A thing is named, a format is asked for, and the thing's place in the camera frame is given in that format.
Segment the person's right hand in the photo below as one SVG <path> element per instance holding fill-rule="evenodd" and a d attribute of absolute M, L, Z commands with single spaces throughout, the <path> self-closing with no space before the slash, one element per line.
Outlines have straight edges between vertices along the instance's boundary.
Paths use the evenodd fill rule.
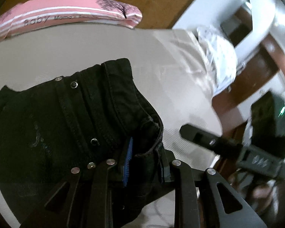
<path fill-rule="evenodd" d="M 263 212 L 273 201 L 274 181 L 254 182 L 252 174 L 240 170 L 227 181 L 257 213 Z"/>

